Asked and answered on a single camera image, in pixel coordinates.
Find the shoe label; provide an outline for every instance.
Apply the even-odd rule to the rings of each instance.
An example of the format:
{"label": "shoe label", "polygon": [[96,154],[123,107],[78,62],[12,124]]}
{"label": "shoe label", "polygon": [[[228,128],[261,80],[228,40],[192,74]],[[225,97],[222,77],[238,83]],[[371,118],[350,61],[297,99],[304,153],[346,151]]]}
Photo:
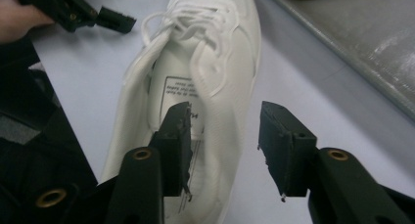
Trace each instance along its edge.
{"label": "shoe label", "polygon": [[201,140],[204,131],[205,114],[192,79],[168,76],[165,79],[161,100],[161,119],[164,119],[168,109],[176,104],[189,102],[191,107],[192,140]]}

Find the finger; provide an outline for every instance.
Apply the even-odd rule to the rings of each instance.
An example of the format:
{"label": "finger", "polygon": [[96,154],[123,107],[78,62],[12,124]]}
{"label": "finger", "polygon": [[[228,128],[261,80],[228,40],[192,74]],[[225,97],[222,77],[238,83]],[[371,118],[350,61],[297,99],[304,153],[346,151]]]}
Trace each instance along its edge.
{"label": "finger", "polygon": [[0,44],[24,37],[35,27],[53,21],[33,6],[4,7],[0,10]]}
{"label": "finger", "polygon": [[34,6],[23,6],[22,9],[23,19],[25,20],[25,24],[29,28],[54,23],[52,19],[43,14],[39,9],[37,9]]}

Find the black tool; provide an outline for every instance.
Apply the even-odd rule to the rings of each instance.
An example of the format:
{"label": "black tool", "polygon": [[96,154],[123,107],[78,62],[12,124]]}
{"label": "black tool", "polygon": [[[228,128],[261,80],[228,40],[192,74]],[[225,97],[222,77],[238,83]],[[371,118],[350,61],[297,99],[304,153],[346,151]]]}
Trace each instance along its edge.
{"label": "black tool", "polygon": [[351,153],[316,143],[287,109],[262,103],[259,148],[269,172],[283,199],[310,190],[313,223],[415,223],[415,200],[379,185]]}
{"label": "black tool", "polygon": [[82,26],[103,26],[121,33],[131,31],[136,20],[103,7],[98,13],[85,0],[21,0],[32,4],[65,30],[75,32]]}
{"label": "black tool", "polygon": [[33,194],[23,204],[14,203],[0,186],[0,198],[16,206],[10,224],[162,224],[163,197],[190,196],[190,107],[172,106],[150,147],[125,154],[117,177],[93,191],[76,184],[57,184]]}

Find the human hand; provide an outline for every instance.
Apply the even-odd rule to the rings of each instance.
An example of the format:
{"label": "human hand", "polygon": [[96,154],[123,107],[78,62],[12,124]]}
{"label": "human hand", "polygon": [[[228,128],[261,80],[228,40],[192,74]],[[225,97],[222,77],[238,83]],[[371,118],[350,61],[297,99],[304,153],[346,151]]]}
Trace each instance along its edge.
{"label": "human hand", "polygon": [[16,41],[31,28],[53,22],[32,5],[23,6],[19,0],[0,0],[0,44]]}

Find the black plastic part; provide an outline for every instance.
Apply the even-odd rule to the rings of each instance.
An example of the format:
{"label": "black plastic part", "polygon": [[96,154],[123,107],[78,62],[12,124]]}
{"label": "black plastic part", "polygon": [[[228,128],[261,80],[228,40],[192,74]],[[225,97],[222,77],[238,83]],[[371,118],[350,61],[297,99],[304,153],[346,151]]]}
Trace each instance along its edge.
{"label": "black plastic part", "polygon": [[98,14],[96,23],[99,26],[103,26],[121,33],[128,33],[135,25],[136,20],[117,13],[105,7],[101,8],[100,14]]}
{"label": "black plastic part", "polygon": [[415,223],[415,199],[399,193],[391,188],[383,187],[396,205]]}
{"label": "black plastic part", "polygon": [[280,195],[305,197],[306,169],[316,143],[317,138],[286,108],[262,102],[259,147]]}
{"label": "black plastic part", "polygon": [[149,147],[156,148],[161,154],[163,195],[178,197],[184,189],[189,192],[189,168],[192,159],[190,149],[190,107],[189,103],[172,106],[155,133]]}
{"label": "black plastic part", "polygon": [[84,0],[23,0],[58,22],[69,32],[82,26],[93,26],[98,13]]}
{"label": "black plastic part", "polygon": [[136,20],[102,8],[100,14],[85,0],[22,0],[32,4],[59,23],[66,31],[75,32],[79,27],[94,26],[95,23],[121,33],[128,33]]}
{"label": "black plastic part", "polygon": [[125,155],[105,223],[163,223],[160,164],[157,149],[138,148]]}
{"label": "black plastic part", "polygon": [[27,37],[0,45],[0,114],[42,130],[57,107],[27,69],[38,62],[39,58]]}
{"label": "black plastic part", "polygon": [[318,181],[311,186],[309,200],[314,223],[411,223],[352,154],[340,149],[321,149],[315,169]]}
{"label": "black plastic part", "polygon": [[13,214],[21,204],[3,184],[0,184],[0,223],[10,223]]}
{"label": "black plastic part", "polygon": [[104,223],[117,177],[97,186],[92,192],[78,197],[66,223]]}
{"label": "black plastic part", "polygon": [[10,224],[66,223],[78,194],[79,190],[73,184],[42,189],[23,203]]}

